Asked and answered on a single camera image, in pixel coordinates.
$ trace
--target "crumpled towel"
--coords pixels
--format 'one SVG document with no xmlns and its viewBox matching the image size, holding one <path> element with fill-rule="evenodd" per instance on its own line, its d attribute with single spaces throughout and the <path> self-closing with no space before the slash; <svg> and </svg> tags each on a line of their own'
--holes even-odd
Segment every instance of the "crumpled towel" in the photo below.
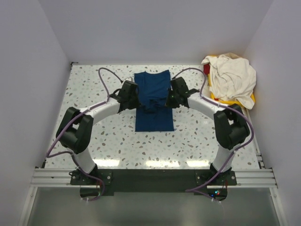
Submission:
<svg viewBox="0 0 301 226">
<path fill-rule="evenodd" d="M 202 65 L 210 63 L 210 91 L 218 99 L 237 100 L 245 108 L 252 109 L 251 94 L 256 85 L 256 71 L 249 61 L 233 53 L 206 56 Z"/>
</svg>

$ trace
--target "speckled white surface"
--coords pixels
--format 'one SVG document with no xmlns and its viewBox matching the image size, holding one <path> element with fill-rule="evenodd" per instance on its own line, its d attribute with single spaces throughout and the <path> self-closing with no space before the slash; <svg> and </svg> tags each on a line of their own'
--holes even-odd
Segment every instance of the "speckled white surface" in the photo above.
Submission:
<svg viewBox="0 0 301 226">
<path fill-rule="evenodd" d="M 158 73 L 169 70 L 171 75 L 195 65 L 74 65 L 62 108 L 55 127 L 70 106 L 82 108 L 103 101 L 106 93 L 97 69 L 107 67 L 120 78 L 134 73 Z M 110 93 L 120 88 L 120 82 L 109 72 L 102 71 Z M 199 88 L 203 77 L 198 71 L 182 74 L 188 87 Z M 204 94 L 209 95 L 206 85 Z M 135 110 L 109 116 L 93 127 L 89 150 L 99 168 L 112 169 L 207 169 L 218 149 L 214 122 L 200 112 L 185 107 L 173 109 L 174 132 L 135 132 Z M 53 153 L 63 151 L 57 144 Z M 259 169 L 255 145 L 239 150 L 233 169 Z M 74 168 L 69 155 L 47 159 L 45 168 Z"/>
</svg>

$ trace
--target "glass panel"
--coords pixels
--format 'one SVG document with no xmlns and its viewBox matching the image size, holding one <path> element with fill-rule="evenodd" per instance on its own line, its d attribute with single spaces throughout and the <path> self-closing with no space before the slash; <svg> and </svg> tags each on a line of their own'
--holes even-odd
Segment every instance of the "glass panel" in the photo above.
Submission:
<svg viewBox="0 0 301 226">
<path fill-rule="evenodd" d="M 278 226 L 269 189 L 232 188 L 222 204 L 184 193 L 115 193 L 97 201 L 78 188 L 40 188 L 30 226 Z"/>
</svg>

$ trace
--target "black mounting plate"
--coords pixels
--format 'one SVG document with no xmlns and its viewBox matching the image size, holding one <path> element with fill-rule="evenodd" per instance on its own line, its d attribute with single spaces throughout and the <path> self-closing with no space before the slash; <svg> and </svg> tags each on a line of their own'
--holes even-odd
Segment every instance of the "black mounting plate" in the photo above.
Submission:
<svg viewBox="0 0 301 226">
<path fill-rule="evenodd" d="M 96 185 L 95 180 L 77 177 L 70 173 L 71 185 Z M 98 169 L 97 175 L 105 183 L 104 195 L 115 192 L 183 193 L 186 189 L 197 187 L 213 176 L 210 169 Z M 237 185 L 235 172 L 229 171 L 209 185 Z M 80 193 L 96 191 L 96 188 L 81 188 Z M 209 194 L 211 189 L 204 187 L 201 192 Z"/>
</svg>

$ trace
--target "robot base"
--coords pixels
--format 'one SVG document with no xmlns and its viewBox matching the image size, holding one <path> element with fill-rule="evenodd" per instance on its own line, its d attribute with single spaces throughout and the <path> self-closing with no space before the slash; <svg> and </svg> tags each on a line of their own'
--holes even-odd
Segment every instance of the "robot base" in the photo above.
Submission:
<svg viewBox="0 0 301 226">
<path fill-rule="evenodd" d="M 95 169 L 93 176 L 103 180 L 105 193 L 112 196 L 115 192 L 145 193 L 184 193 L 186 189 L 205 183 L 215 174 L 215 169 Z M 70 172 L 71 185 L 91 186 L 96 181 L 84 176 L 80 171 Z M 228 170 L 221 173 L 209 186 L 237 185 L 235 172 Z M 227 189 L 207 189 L 199 191 L 218 200 L 227 196 Z M 80 196 L 97 196 L 99 188 L 81 188 Z"/>
</svg>

